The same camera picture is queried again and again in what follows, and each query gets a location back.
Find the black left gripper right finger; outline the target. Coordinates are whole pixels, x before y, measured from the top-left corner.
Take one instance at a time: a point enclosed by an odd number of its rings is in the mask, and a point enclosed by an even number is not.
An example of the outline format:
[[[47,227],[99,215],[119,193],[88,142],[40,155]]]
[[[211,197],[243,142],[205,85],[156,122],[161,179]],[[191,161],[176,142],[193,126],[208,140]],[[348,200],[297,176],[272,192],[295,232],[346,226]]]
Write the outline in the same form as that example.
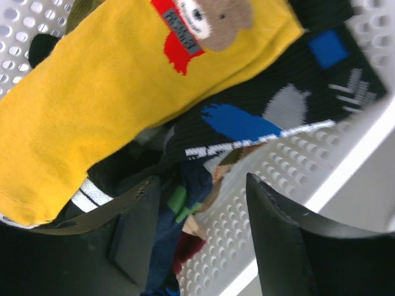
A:
[[[394,233],[339,223],[246,176],[264,295],[393,295]]]

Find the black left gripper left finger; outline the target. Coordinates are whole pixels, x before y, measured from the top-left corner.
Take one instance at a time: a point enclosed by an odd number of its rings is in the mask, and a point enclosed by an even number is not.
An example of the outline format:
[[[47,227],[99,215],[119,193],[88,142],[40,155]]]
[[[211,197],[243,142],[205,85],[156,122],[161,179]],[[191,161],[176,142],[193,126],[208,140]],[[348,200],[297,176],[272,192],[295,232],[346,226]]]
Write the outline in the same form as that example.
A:
[[[2,295],[139,295],[154,242],[160,181],[49,229],[1,225]]]

